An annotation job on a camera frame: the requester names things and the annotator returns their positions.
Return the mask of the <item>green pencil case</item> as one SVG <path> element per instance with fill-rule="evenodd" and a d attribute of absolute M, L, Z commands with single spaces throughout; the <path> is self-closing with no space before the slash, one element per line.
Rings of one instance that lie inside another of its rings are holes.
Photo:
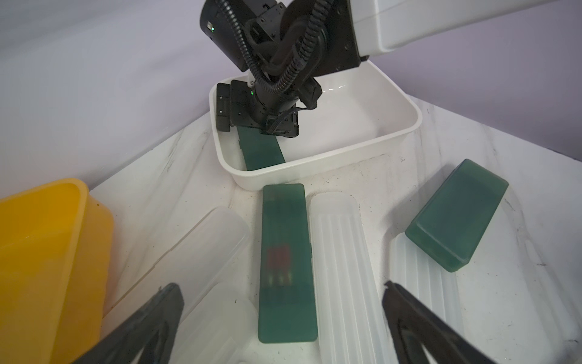
<path fill-rule="evenodd" d="M 509 182 L 463 160 L 413 218 L 405 235 L 448 272 L 468 265 Z"/>
<path fill-rule="evenodd" d="M 305 188 L 267 185 L 262 190 L 258 339 L 263 344 L 286 344 L 317 338 Z"/>
<path fill-rule="evenodd" d="M 285 163 L 276 136 L 262 134 L 259 129 L 250 127 L 238 127 L 236 130 L 247 171 Z"/>

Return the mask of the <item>white plastic storage box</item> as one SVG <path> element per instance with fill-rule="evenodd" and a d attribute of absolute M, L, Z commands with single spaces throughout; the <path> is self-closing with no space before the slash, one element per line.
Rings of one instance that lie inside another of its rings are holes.
<path fill-rule="evenodd" d="M 285 162 L 247 171 L 236 130 L 217 129 L 217 90 L 209 94 L 210 123 L 221 167 L 245 190 L 284 184 L 387 153 L 395 153 L 423 117 L 418 106 L 376 65 L 318 78 L 318 107 L 299 112 L 299 136 L 278 138 Z"/>

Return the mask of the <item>clear ribbed pencil case upper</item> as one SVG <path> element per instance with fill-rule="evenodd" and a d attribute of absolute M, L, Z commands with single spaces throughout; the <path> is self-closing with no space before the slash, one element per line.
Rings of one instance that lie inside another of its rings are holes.
<path fill-rule="evenodd" d="M 359 205 L 349 194 L 309 203 L 318 345 L 324 363 L 395 363 Z"/>

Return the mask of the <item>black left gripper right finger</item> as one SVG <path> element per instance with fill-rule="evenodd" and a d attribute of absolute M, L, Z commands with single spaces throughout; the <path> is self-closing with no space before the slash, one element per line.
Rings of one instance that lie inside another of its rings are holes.
<path fill-rule="evenodd" d="M 492 363 L 403 286 L 385 283 L 383 311 L 399 363 Z"/>

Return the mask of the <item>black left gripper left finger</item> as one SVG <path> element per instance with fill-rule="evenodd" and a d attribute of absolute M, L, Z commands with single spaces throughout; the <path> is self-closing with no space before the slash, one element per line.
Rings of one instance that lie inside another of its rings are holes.
<path fill-rule="evenodd" d="M 166 285 L 74 362 L 170 362 L 183 307 L 183 295 L 179 285 Z"/>

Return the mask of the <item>yellow plastic storage box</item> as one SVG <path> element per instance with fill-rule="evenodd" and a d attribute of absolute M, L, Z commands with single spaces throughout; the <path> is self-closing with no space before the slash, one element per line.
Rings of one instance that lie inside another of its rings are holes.
<path fill-rule="evenodd" d="M 3 363 L 70 363 L 99 341 L 113 230 L 81 180 L 1 201 Z"/>

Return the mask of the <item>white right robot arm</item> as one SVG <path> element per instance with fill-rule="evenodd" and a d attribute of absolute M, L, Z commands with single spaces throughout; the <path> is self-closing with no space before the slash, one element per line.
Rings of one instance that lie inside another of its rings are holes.
<path fill-rule="evenodd" d="M 249 81 L 220 83 L 217 129 L 299 135 L 317 107 L 318 78 L 419 39 L 534 6 L 532 0 L 207 1 L 200 27 Z"/>

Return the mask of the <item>clear ribbed pencil case lower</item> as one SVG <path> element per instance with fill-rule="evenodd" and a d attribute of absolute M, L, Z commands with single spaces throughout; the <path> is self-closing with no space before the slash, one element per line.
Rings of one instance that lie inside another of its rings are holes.
<path fill-rule="evenodd" d="M 403 286 L 440 319 L 464 335 L 456 275 L 446 271 L 401 233 L 389 244 L 389 280 Z"/>

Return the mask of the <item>clear ribbed pencil case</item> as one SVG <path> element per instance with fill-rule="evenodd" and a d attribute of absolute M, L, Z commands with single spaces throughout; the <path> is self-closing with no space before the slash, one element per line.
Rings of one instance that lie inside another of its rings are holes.
<path fill-rule="evenodd" d="M 309 203 L 318 345 L 324 363 L 395 363 L 359 205 L 349 194 Z"/>
<path fill-rule="evenodd" d="M 464 335 L 456 275 L 446 271 L 401 233 L 389 244 L 389 280 L 403 286 L 440 319 Z"/>

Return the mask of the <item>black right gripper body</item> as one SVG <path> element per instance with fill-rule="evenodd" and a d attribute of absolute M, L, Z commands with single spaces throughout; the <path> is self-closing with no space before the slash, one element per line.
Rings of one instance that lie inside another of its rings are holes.
<path fill-rule="evenodd" d="M 232 127 L 248 127 L 264 135 L 294 138 L 299 136 L 298 113 L 316 109 L 322 93 L 313 77 L 298 90 L 279 96 L 260 95 L 242 80 L 219 83 L 215 96 L 216 128 L 229 132 Z"/>

